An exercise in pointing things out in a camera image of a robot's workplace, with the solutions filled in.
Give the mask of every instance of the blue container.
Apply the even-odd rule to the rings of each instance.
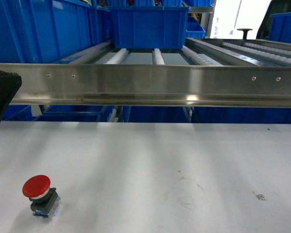
[[[211,6],[212,0],[186,0],[190,6]]]
[[[127,49],[181,49],[189,7],[109,7],[114,43]]]
[[[124,106],[124,122],[189,123],[184,107]]]
[[[291,124],[289,108],[195,107],[192,123]]]
[[[32,121],[32,108],[30,105],[9,105],[2,120],[6,121]]]
[[[206,31],[200,26],[194,17],[188,17],[186,37],[204,38]]]
[[[111,18],[107,8],[92,6],[89,9],[89,27],[91,46],[100,44],[111,38],[111,22],[106,21],[106,16]]]
[[[154,0],[134,0],[135,6],[154,6]]]
[[[74,122],[100,122],[99,115],[41,115],[38,116],[35,121],[74,121]]]
[[[89,5],[0,0],[0,63],[51,63],[91,46]]]
[[[272,15],[269,40],[291,43],[291,13]]]
[[[103,41],[107,41],[113,38],[113,24],[111,19],[111,12],[104,11],[103,12]]]
[[[107,122],[112,109],[111,105],[52,105],[43,115],[99,115],[101,121]]]
[[[161,0],[163,6],[182,6],[182,0]]]
[[[108,6],[127,6],[126,0],[107,0]]]

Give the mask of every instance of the metal bar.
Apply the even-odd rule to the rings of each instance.
[[[93,46],[91,48],[82,50],[68,57],[65,57],[55,63],[57,64],[87,64],[93,60],[97,60],[103,54],[111,51],[113,48],[112,40]]]
[[[245,67],[258,67],[264,65],[262,62],[253,58],[193,38],[186,38],[186,46],[192,50],[194,48],[201,51],[223,65]]]
[[[110,64],[110,65],[121,64],[128,54],[129,54],[129,50],[121,49],[119,52],[116,53],[116,55],[114,55],[109,61],[107,61],[106,64]]]
[[[241,51],[242,53],[248,54],[251,57],[254,57],[257,59],[263,59],[267,62],[271,62],[279,66],[291,67],[291,58],[274,55],[268,52],[261,52],[259,50],[254,50],[254,49],[250,49],[247,47],[234,45],[234,44],[226,43],[226,42],[222,43],[222,45],[228,48],[232,48],[237,51]]]
[[[191,6],[191,9],[190,9],[189,13],[198,13],[198,14],[208,13],[208,14],[212,14],[212,11],[213,11],[213,6],[204,6],[204,7]]]
[[[165,65],[160,49],[154,49],[152,51],[152,60],[154,65]]]
[[[0,64],[17,104],[291,107],[291,68]]]
[[[288,43],[269,41],[269,40],[248,40],[247,42],[254,43],[254,44],[257,44],[257,45],[268,46],[268,47],[272,47],[272,48],[275,48],[275,49],[291,51],[291,44],[288,44]]]
[[[210,37],[210,34],[211,34],[211,29],[212,29],[212,23],[213,23],[214,10],[215,10],[216,2],[217,2],[216,0],[212,0],[213,9],[212,9],[212,14],[209,15],[208,27],[207,27],[206,35],[205,35],[206,38],[209,38]]]

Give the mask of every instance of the stain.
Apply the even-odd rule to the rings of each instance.
[[[196,184],[196,185],[197,185],[197,187],[199,187],[201,190],[204,191],[204,188],[202,186],[200,186],[199,184]]]
[[[190,183],[190,182],[193,181],[196,184],[197,187],[199,187],[201,190],[204,191],[204,188],[201,185],[199,185],[199,183],[197,183],[195,179],[191,179],[191,178],[187,178],[187,177],[182,176],[178,180],[179,181],[185,181],[186,183]]]
[[[189,210],[193,210],[196,208],[192,196],[186,190],[182,190],[181,193],[179,194],[178,203],[182,205],[184,208]]]

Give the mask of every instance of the white table surface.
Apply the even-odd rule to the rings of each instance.
[[[22,195],[37,174],[53,221]],[[6,232],[291,233],[291,125],[2,122]]]

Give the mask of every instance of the white roller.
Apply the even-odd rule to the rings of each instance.
[[[153,61],[154,64],[165,65],[164,59],[159,49],[154,49],[154,59],[155,59],[155,61]]]
[[[182,51],[188,54],[191,58],[193,58],[197,63],[202,66],[214,66],[211,61],[207,60],[205,57],[200,56],[197,52],[194,52],[186,46],[183,46]]]
[[[120,64],[122,60],[127,56],[128,54],[127,49],[121,49],[119,52],[116,53],[109,61],[107,61],[106,64]]]
[[[252,43],[244,43],[244,45],[246,45],[248,47],[258,48],[258,49],[261,49],[261,50],[280,53],[282,55],[291,56],[291,51],[288,51],[288,50],[275,49],[275,48],[271,48],[271,47],[267,47],[267,46],[263,46],[263,45],[256,45],[256,44],[252,44]]]
[[[273,54],[268,53],[268,52],[262,52],[259,50],[254,50],[254,49],[250,49],[247,47],[234,45],[234,44],[230,44],[230,43],[226,43],[226,42],[223,42],[222,45],[226,46],[226,47],[234,48],[234,49],[237,49],[240,51],[245,51],[245,52],[250,53],[250,54],[255,54],[255,55],[258,55],[261,57],[265,57],[265,58],[268,58],[268,59],[273,60],[275,62],[279,61],[285,65],[291,66],[291,58],[287,58],[287,57],[283,57],[283,56],[279,56],[279,55],[273,56]]]

